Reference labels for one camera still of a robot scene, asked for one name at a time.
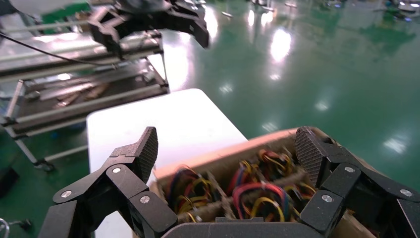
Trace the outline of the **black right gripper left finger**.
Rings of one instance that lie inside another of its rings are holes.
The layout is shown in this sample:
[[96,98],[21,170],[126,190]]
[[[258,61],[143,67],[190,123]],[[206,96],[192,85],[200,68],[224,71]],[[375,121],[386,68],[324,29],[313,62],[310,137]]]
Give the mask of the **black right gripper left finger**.
[[157,155],[157,130],[149,126],[137,142],[115,148],[98,170],[53,196],[39,237],[89,238],[113,212],[137,236],[162,237],[177,215],[147,186]]

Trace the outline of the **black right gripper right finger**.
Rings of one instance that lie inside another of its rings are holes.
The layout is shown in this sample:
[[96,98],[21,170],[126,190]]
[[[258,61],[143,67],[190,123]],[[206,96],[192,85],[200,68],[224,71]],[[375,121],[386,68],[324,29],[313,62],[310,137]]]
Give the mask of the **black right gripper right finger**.
[[364,165],[315,128],[297,129],[297,159],[317,191],[301,211],[302,222],[328,238],[346,211],[382,238],[420,235],[420,195]]

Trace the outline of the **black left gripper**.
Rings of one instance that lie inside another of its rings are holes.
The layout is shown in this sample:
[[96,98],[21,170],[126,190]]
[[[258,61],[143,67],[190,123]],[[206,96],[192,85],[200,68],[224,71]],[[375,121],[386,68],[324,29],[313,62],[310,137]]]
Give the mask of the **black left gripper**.
[[131,16],[156,16],[157,29],[187,33],[202,48],[210,46],[210,34],[204,15],[183,2],[116,0],[114,7],[118,11],[110,8],[96,9],[90,15],[88,24],[94,41],[120,59],[123,59],[120,41],[130,35],[128,23]]

